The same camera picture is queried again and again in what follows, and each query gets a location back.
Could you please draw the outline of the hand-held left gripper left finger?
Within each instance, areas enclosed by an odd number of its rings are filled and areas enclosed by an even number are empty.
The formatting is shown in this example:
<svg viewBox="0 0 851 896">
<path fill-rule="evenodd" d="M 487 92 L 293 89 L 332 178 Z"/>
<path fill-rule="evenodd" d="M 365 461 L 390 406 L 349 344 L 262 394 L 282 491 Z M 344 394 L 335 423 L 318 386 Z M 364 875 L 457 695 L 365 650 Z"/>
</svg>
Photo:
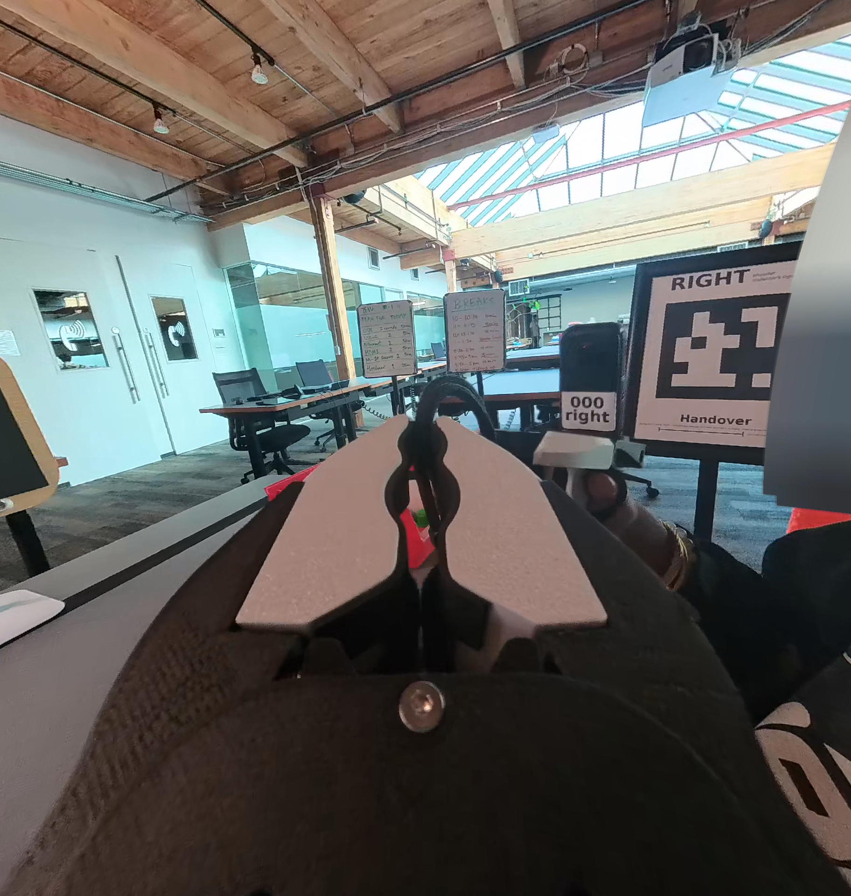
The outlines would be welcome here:
<svg viewBox="0 0 851 896">
<path fill-rule="evenodd" d="M 411 424 L 390 418 L 301 483 L 237 613 L 239 628 L 313 637 L 358 624 L 366 636 L 418 637 L 405 527 Z"/>
</svg>

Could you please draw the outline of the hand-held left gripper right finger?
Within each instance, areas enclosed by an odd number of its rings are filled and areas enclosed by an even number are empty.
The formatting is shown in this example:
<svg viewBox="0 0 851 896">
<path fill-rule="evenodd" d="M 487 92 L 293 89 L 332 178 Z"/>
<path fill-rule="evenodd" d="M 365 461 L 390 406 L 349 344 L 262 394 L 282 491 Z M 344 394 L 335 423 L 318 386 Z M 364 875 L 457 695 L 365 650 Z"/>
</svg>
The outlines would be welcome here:
<svg viewBox="0 0 851 896">
<path fill-rule="evenodd" d="M 607 626 L 544 490 L 551 483 L 449 418 L 435 422 L 433 446 L 433 634 L 442 660 L 495 662 L 509 641 Z"/>
</svg>

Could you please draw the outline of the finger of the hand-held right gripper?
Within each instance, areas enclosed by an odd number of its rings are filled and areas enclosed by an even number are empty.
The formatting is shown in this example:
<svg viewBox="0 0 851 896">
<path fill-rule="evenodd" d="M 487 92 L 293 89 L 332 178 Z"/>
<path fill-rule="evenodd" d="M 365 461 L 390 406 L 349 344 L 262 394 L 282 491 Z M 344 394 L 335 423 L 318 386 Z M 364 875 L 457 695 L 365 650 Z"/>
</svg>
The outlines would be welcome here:
<svg viewBox="0 0 851 896">
<path fill-rule="evenodd" d="M 547 480 L 555 480 L 556 472 L 565 473 L 565 490 L 575 490 L 576 480 L 584 470 L 606 471 L 614 458 L 614 442 L 592 434 L 547 431 L 533 453 L 532 464 Z"/>
</svg>

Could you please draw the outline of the red plastic storage bin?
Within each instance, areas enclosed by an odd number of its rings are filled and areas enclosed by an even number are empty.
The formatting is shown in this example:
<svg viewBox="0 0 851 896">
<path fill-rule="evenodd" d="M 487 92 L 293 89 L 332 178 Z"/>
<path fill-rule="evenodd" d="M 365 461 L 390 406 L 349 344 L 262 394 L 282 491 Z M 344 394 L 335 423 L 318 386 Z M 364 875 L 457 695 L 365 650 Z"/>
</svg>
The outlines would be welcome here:
<svg viewBox="0 0 851 896">
<path fill-rule="evenodd" d="M 264 487 L 264 493 L 267 499 L 269 501 L 273 501 L 289 485 L 295 483 L 303 483 L 306 479 L 308 479 L 308 476 L 311 475 L 314 469 L 314 466 L 310 466 L 306 469 L 302 469 L 298 473 L 286 476 L 280 481 Z M 400 521 L 406 534 L 408 563 L 410 570 L 424 568 L 435 550 L 429 528 L 420 529 L 411 516 L 411 510 L 420 508 L 423 509 L 417 504 L 410 504 L 400 515 Z"/>
</svg>

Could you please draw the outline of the person's right forearm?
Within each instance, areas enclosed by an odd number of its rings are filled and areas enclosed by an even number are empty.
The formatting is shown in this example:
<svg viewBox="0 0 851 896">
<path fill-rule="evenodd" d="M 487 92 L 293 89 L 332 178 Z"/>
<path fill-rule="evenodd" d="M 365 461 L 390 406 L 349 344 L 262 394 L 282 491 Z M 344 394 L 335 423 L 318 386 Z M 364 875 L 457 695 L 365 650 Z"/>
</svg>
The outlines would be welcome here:
<svg viewBox="0 0 851 896">
<path fill-rule="evenodd" d="M 693 606 L 754 722 L 786 702 L 809 674 L 814 639 L 805 609 L 721 547 L 693 541 L 677 591 Z"/>
</svg>

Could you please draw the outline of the person's right hand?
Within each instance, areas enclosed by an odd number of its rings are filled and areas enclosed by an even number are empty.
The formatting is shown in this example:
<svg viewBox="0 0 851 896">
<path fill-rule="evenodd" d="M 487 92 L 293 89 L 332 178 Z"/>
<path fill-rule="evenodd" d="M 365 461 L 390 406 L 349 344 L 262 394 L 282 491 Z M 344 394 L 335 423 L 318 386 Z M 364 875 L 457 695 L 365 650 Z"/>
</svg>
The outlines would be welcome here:
<svg viewBox="0 0 851 896">
<path fill-rule="evenodd" d="M 628 489 L 600 470 L 585 470 L 581 488 L 586 509 L 658 574 L 666 572 L 677 554 L 677 540 L 665 524 L 637 504 Z"/>
</svg>

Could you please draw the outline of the handwritten whiteboard sign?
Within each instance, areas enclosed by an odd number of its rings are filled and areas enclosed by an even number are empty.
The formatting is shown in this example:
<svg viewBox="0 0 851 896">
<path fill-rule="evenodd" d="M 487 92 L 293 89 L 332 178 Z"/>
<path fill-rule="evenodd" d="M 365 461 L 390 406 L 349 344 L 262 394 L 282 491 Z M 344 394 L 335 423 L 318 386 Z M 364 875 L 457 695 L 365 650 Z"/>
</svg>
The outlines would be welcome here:
<svg viewBox="0 0 851 896">
<path fill-rule="evenodd" d="M 410 377 L 418 373 L 412 302 L 364 304 L 356 309 L 363 376 Z"/>
<path fill-rule="evenodd" d="M 443 297 L 449 373 L 503 371 L 506 364 L 506 292 L 501 288 L 452 292 Z"/>
</svg>

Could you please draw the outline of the black framed marker sign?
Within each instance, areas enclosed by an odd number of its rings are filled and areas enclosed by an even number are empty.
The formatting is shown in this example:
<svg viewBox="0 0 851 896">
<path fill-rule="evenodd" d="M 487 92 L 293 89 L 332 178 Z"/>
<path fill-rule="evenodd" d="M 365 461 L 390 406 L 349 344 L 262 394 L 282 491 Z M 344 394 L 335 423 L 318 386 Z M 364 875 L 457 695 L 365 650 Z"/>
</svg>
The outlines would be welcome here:
<svg viewBox="0 0 851 896">
<path fill-rule="evenodd" d="M 722 463 L 761 466 L 802 241 L 639 263 L 623 431 L 700 463 L 692 531 L 712 537 Z"/>
</svg>

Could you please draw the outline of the black office chair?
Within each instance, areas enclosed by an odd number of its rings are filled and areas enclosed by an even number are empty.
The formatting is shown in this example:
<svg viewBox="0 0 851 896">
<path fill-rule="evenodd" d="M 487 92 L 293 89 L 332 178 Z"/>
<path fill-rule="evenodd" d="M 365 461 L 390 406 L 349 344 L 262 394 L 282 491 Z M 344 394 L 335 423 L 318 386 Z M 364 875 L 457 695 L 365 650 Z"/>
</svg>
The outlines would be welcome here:
<svg viewBox="0 0 851 896">
<path fill-rule="evenodd" d="M 301 396 L 305 398 L 324 395 L 327 392 L 331 392 L 333 388 L 343 388 L 349 384 L 349 379 L 333 379 L 323 359 L 298 362 L 296 364 L 296 370 L 301 379 L 300 393 Z M 330 440 L 336 439 L 337 434 L 333 410 L 311 413 L 310 417 L 313 420 L 324 420 L 331 424 L 331 429 L 329 431 L 320 434 L 314 440 L 314 447 L 319 449 L 324 447 Z"/>
<path fill-rule="evenodd" d="M 251 469 L 242 476 L 242 483 L 271 473 L 294 475 L 287 449 L 310 434 L 308 426 L 293 423 L 285 411 L 274 409 L 277 396 L 264 391 L 256 368 L 213 373 L 212 378 L 225 409 L 264 410 L 257 417 L 250 413 L 230 413 L 226 417 L 230 447 L 246 454 L 251 463 Z"/>
</svg>

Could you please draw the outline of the orange traffic cone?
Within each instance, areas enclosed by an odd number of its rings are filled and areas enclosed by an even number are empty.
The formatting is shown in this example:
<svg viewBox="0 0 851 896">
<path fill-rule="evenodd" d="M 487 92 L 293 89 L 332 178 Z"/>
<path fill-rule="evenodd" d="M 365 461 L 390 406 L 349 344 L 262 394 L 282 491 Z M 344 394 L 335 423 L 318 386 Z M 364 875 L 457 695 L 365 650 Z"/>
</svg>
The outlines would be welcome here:
<svg viewBox="0 0 851 896">
<path fill-rule="evenodd" d="M 795 507 L 790 512 L 787 534 L 819 529 L 847 521 L 851 521 L 851 513 Z"/>
</svg>

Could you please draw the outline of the white ceiling projector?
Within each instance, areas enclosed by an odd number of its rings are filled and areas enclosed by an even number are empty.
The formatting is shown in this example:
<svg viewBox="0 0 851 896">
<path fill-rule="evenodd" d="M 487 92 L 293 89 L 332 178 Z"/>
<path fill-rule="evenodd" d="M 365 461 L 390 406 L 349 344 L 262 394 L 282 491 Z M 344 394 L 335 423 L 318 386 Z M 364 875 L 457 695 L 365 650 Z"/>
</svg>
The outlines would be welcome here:
<svg viewBox="0 0 851 896">
<path fill-rule="evenodd" d="M 721 38 L 702 25 L 678 31 L 656 50 L 649 68 L 642 128 L 715 106 L 741 56 L 741 39 Z"/>
</svg>

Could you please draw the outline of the white desk lamp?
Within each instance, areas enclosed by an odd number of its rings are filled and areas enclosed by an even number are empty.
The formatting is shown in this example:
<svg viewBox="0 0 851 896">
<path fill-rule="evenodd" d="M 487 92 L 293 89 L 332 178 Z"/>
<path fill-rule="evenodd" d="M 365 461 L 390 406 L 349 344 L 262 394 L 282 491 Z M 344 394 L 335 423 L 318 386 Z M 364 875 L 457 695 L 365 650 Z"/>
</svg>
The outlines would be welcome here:
<svg viewBox="0 0 851 896">
<path fill-rule="evenodd" d="M 14 510 L 8 499 L 0 499 L 0 514 Z M 60 599 L 39 594 L 28 588 L 16 588 L 0 595 L 0 648 L 39 626 L 51 621 L 64 610 Z"/>
</svg>

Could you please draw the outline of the wooden support post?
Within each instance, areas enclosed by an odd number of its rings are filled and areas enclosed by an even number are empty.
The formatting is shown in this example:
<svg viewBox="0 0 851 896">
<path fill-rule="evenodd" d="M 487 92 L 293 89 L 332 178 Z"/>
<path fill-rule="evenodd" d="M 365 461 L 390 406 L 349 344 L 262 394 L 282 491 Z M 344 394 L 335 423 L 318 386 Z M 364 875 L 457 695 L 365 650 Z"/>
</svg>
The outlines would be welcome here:
<svg viewBox="0 0 851 896">
<path fill-rule="evenodd" d="M 304 187 L 302 194 L 312 216 L 338 373 L 341 380 L 352 380 L 356 377 L 356 364 L 330 198 L 319 186 Z"/>
</svg>

